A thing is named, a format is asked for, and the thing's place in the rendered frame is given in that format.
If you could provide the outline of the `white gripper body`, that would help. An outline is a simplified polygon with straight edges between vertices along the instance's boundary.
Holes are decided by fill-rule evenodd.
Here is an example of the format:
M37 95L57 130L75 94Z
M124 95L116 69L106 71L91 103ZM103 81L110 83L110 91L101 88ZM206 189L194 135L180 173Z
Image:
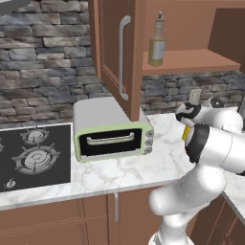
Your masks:
M180 105L176 112L175 117L176 120L183 124L193 124L193 119L199 112L199 106L193 105L189 102L185 102Z

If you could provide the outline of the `oil and vinegar bottle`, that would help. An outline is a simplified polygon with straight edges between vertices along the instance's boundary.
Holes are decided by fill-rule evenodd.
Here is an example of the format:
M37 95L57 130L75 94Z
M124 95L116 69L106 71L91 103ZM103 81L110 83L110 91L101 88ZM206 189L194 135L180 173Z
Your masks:
M165 52L164 15L158 12L154 34L149 39L148 64L157 67L163 64Z

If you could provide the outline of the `plain brown cabinet door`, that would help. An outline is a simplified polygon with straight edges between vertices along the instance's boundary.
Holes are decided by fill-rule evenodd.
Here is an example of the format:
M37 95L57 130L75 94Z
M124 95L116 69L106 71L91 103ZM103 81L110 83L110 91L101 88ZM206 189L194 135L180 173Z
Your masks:
M238 63L245 73L245 8L216 10L208 49Z

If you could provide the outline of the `brown base cabinet door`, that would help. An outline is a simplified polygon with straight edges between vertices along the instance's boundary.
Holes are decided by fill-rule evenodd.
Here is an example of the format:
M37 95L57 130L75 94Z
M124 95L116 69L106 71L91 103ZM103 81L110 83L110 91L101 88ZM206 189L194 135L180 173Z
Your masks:
M148 245L157 232L162 217L148 204L153 188L119 192L119 221L115 222L114 193L107 195L109 245Z

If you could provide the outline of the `brown corner base cabinet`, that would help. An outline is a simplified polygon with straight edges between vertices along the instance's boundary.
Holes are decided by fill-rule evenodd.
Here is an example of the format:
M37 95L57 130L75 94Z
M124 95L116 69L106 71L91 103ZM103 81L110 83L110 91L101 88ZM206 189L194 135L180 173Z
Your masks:
M245 245L245 219L221 194L192 218L187 234L194 245Z

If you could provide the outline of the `narrow brown base cabinet panel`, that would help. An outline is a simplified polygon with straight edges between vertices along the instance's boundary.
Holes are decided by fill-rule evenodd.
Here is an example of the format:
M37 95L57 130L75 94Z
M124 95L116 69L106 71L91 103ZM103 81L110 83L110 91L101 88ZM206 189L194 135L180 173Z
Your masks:
M89 245L108 245L108 211L105 195L83 199Z

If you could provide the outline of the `brown base cabinet under hob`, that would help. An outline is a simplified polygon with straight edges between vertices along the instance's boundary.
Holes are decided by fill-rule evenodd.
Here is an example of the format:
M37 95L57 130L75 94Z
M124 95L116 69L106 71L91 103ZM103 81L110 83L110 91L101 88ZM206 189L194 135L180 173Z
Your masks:
M81 245L83 217L79 200L0 211L0 245Z

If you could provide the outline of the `green and grey toaster oven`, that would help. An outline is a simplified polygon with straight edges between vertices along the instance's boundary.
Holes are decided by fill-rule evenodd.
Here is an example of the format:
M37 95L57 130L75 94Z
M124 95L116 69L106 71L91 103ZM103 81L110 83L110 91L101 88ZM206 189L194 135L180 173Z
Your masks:
M154 129L143 110L132 122L113 97L79 100L73 107L74 146L79 162L152 152Z

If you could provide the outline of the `black gas hob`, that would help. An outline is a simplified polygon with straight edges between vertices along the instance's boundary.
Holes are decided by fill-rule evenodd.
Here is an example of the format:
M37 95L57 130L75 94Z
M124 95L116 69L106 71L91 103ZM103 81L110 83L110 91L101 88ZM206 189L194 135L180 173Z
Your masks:
M70 182L70 124L0 130L0 193Z

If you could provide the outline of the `grey range hood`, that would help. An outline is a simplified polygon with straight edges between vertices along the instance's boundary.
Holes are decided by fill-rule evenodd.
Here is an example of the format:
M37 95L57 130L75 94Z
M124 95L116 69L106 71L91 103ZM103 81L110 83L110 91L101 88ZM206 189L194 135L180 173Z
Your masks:
M30 3L31 0L0 0L0 16L17 11Z

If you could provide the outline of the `white wall outlet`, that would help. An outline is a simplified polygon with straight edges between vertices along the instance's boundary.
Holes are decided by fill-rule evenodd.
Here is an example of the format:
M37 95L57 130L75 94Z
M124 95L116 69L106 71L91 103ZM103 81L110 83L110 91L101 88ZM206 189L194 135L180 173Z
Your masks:
M201 89L193 89L190 91L189 94L189 102L194 105L199 104L200 96L201 96Z

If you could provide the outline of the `brown wall cabinet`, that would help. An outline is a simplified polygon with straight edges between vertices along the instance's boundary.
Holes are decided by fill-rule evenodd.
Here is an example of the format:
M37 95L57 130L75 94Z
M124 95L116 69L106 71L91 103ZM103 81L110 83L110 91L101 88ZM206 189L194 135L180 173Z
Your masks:
M140 27L143 30L142 76L238 70L239 64L208 49L217 9L242 9L245 0L140 0ZM100 33L98 0L88 0L91 51L100 73ZM163 64L147 63L149 38L154 33L158 12L164 15L166 47Z

